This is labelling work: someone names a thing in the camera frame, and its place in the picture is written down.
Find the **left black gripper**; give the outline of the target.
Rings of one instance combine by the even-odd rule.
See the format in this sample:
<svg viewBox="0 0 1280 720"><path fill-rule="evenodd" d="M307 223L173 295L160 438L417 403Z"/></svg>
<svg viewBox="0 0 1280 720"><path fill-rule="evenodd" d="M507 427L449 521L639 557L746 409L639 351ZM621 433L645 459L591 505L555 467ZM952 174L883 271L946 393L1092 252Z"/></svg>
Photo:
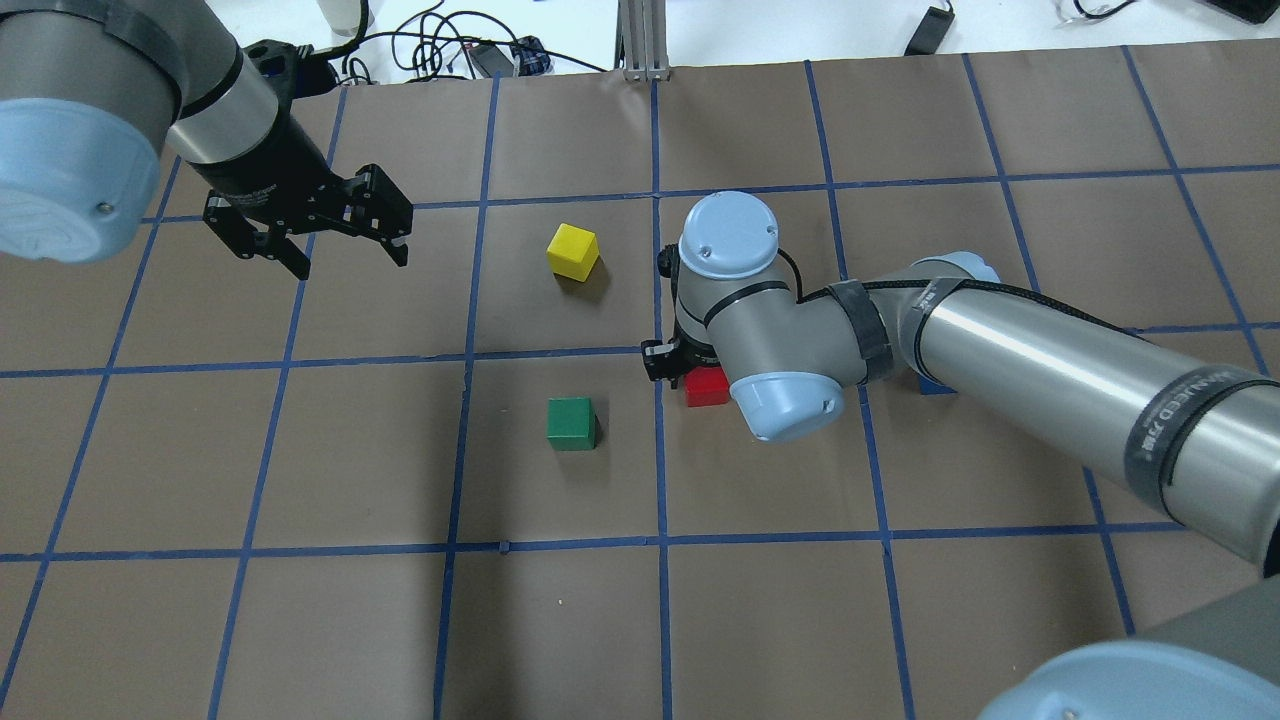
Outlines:
<svg viewBox="0 0 1280 720"><path fill-rule="evenodd" d="M210 187L202 219L237 256L270 256L297 281L311 261L291 238L337 231L378 242L408 265L413 205L378 164L342 178L292 114L337 86L329 67L275 40L250 45L221 83L186 117L186 161Z"/></svg>

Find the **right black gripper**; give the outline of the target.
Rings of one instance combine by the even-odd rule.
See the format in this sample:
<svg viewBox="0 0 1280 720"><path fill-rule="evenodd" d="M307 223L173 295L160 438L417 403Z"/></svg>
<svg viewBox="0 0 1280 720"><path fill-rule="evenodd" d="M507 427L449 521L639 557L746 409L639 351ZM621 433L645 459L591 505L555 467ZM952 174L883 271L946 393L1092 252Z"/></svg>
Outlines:
<svg viewBox="0 0 1280 720"><path fill-rule="evenodd" d="M721 366L721 363L713 347L691 337L678 319L678 311L684 307L678 300L678 245L668 243L657 254L655 269L660 278L668 281L673 329L668 340L643 341L640 352L650 382L664 380L669 388L678 389L694 368Z"/></svg>

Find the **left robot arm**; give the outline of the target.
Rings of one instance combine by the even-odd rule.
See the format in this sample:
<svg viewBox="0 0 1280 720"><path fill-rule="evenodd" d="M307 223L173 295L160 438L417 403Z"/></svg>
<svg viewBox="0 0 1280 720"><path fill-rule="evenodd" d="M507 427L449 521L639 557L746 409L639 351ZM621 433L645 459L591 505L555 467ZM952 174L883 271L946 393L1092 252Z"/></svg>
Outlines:
<svg viewBox="0 0 1280 720"><path fill-rule="evenodd" d="M335 231L408 261L410 200L375 164L339 177L292 113L337 86L332 60L349 45L242 46L204 1L5 1L1 13L4 254L119 254L170 149L209 184L204 223L237 258L303 281L294 237Z"/></svg>

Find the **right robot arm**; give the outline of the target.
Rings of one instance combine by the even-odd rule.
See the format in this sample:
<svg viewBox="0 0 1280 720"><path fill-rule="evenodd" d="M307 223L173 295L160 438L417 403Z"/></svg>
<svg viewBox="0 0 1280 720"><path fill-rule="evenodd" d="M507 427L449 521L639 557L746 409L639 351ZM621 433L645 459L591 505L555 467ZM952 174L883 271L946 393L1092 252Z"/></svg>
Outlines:
<svg viewBox="0 0 1280 720"><path fill-rule="evenodd" d="M803 293L778 220L745 192L700 199L655 268L669 282L675 329L643 345L648 375L676 382L722 368L759 441L819 430L840 416L847 388L909 369L1260 571L1258 584L1147 633L1050 660L982 717L1277 716L1275 379L1004 284L973 252Z"/></svg>

